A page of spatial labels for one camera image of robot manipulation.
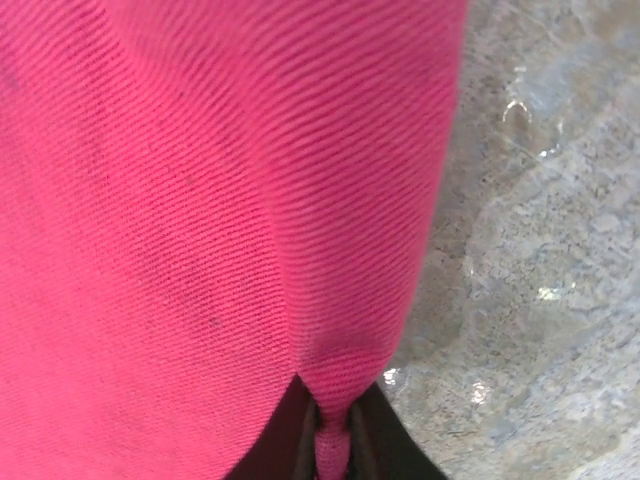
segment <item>pink twill fabric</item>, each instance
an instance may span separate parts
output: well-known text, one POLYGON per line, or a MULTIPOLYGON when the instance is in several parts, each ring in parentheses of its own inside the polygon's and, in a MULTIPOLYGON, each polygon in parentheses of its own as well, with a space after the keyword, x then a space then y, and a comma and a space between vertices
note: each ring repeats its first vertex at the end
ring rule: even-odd
POLYGON ((0 478, 220 479, 397 346, 465 0, 0 2, 0 478))

